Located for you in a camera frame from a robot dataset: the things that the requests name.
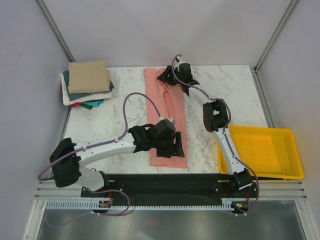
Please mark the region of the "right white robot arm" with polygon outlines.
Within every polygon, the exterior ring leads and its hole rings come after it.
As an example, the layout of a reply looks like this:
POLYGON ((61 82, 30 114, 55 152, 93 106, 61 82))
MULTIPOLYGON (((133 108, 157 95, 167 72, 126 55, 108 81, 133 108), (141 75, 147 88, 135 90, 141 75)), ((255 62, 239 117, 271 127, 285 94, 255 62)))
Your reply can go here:
POLYGON ((253 184, 248 166, 243 163, 233 143, 229 124, 231 111, 221 98, 213 98, 193 78, 191 65, 178 62, 177 65, 168 65, 157 79, 165 84, 180 85, 183 93, 193 98, 202 106, 203 124, 210 132, 222 151, 230 176, 229 191, 235 197, 242 196, 247 188, 253 184))

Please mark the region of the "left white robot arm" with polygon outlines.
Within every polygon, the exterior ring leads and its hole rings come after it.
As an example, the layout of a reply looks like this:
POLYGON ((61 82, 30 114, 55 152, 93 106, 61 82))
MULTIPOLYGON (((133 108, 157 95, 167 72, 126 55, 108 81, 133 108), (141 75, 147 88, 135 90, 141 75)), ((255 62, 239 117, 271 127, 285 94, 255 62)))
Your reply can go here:
POLYGON ((157 124, 133 126, 123 137, 93 143, 74 143, 63 139, 49 157, 56 187, 85 187, 99 197, 106 196, 110 185, 102 171, 87 168, 94 162, 123 154, 155 150, 161 158, 183 158, 181 132, 172 121, 162 119, 157 124))

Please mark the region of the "pink t shirt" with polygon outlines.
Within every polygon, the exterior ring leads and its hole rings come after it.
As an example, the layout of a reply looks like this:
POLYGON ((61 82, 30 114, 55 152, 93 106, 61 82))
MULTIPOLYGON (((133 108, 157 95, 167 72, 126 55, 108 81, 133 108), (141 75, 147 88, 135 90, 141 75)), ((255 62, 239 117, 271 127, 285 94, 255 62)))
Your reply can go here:
POLYGON ((176 131, 181 132, 182 150, 184 157, 157 157, 156 150, 149 151, 149 165, 151 167, 166 167, 185 169, 188 165, 188 133, 185 110, 185 94, 180 85, 168 85, 157 79, 165 70, 145 68, 143 70, 145 94, 153 101, 146 102, 147 122, 156 124, 159 117, 175 120, 176 131))

